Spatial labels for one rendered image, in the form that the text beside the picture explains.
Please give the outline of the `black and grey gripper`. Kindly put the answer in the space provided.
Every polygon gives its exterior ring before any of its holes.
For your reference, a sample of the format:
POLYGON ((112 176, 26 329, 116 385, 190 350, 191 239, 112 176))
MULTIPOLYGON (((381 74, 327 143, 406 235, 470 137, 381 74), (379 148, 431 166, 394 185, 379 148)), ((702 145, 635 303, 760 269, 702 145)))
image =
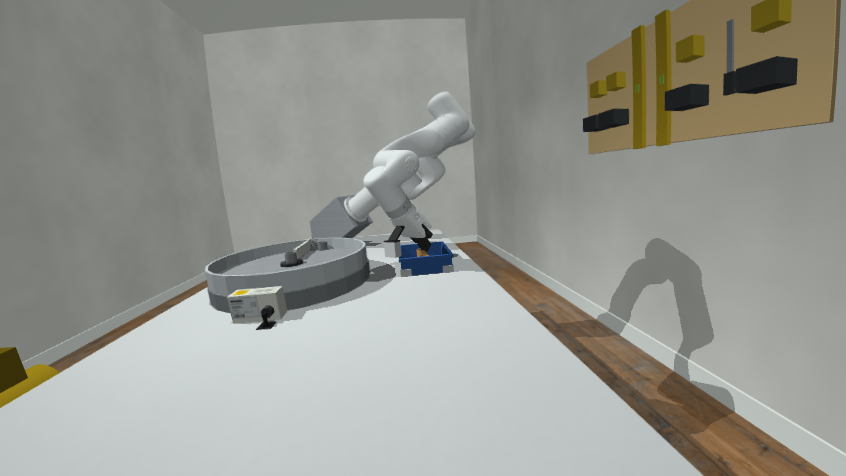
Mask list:
POLYGON ((401 236, 411 238, 415 243, 417 243, 421 250, 428 252, 431 246, 428 238, 431 238, 433 234, 427 228, 431 228, 432 226, 423 213, 414 204, 412 204, 412 208, 409 208, 408 212, 401 217, 396 218, 398 220, 389 219, 394 227, 404 226, 401 236))

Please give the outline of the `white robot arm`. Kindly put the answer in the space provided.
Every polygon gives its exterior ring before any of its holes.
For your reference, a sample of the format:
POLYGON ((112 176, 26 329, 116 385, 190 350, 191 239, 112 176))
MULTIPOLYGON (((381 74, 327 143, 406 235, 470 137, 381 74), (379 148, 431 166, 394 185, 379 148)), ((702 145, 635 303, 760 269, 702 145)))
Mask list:
MULTIPOLYGON (((367 214, 379 205, 391 219, 404 215, 412 208, 410 200, 420 196, 445 174, 445 166, 437 156, 475 136, 472 122, 449 92, 434 96, 427 109, 435 121, 379 151, 373 161, 374 169, 364 177, 365 188, 345 199, 345 209, 354 220, 366 221, 367 214)), ((384 241, 385 257, 401 257, 398 238, 403 230, 404 226, 396 226, 384 241)))

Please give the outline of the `blue open crate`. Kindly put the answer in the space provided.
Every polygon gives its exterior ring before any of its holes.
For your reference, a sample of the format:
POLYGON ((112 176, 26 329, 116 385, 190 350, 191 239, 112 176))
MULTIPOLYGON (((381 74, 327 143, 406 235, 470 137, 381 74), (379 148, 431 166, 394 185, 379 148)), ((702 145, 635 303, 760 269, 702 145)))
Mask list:
POLYGON ((429 256, 417 257, 417 244, 401 245, 401 277, 454 272, 453 253, 441 242, 430 242, 429 256))

